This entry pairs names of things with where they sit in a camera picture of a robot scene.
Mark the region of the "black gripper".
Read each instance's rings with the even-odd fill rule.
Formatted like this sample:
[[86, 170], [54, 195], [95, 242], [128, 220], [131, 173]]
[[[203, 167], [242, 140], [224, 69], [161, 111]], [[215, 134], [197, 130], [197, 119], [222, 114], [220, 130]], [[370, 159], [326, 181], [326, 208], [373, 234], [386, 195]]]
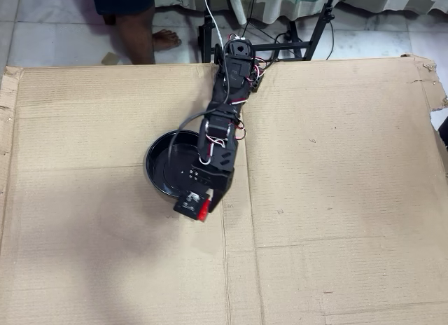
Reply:
[[199, 127], [198, 157], [191, 164], [189, 177], [212, 190], [209, 213], [231, 186], [239, 144], [238, 128], [239, 120], [234, 118], [203, 118]]

